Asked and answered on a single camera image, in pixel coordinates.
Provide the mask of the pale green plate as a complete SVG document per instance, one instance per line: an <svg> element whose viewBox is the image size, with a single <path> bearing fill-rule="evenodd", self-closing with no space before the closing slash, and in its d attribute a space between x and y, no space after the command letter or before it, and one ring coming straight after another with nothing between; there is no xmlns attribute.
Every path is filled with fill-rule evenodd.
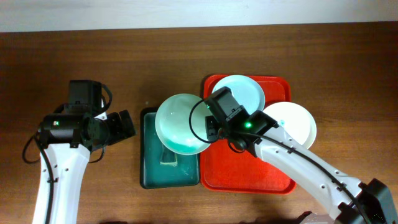
<svg viewBox="0 0 398 224"><path fill-rule="evenodd" d="M200 97L187 93L167 98L155 115L155 130L161 143L184 156L201 153L210 146L205 117L211 113Z"/></svg>

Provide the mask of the yellow green scrub sponge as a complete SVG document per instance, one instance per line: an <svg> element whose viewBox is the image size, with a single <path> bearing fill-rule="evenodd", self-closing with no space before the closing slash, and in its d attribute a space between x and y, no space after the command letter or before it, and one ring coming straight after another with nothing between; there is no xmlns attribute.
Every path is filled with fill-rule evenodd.
<svg viewBox="0 0 398 224"><path fill-rule="evenodd" d="M162 153L160 157L160 165L162 166L177 166L177 155L164 145L162 145Z"/></svg>

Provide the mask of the white plate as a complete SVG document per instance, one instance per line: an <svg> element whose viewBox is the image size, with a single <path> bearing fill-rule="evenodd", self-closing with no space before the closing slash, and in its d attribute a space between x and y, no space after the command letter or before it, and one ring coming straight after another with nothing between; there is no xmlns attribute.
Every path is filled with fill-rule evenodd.
<svg viewBox="0 0 398 224"><path fill-rule="evenodd" d="M307 149L315 142L317 125L310 112L303 106L292 102L273 103L263 112L275 119L288 134Z"/></svg>

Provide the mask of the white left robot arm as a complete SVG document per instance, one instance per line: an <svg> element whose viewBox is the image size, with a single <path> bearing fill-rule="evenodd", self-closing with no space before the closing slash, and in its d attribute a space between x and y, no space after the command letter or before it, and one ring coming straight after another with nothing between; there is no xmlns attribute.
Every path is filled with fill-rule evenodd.
<svg viewBox="0 0 398 224"><path fill-rule="evenodd" d="M128 111L47 115L34 141L40 183L33 223L76 223L80 190L93 151L135 135Z"/></svg>

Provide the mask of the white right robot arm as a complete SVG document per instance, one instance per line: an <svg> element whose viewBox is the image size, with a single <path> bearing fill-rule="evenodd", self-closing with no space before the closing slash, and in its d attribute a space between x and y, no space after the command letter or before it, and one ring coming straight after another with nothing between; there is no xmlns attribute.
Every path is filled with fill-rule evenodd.
<svg viewBox="0 0 398 224"><path fill-rule="evenodd" d="M334 223L397 223L389 188L380 180L368 184L331 166L287 134L262 111L226 120L205 118L206 131L239 150L278 168L306 190Z"/></svg>

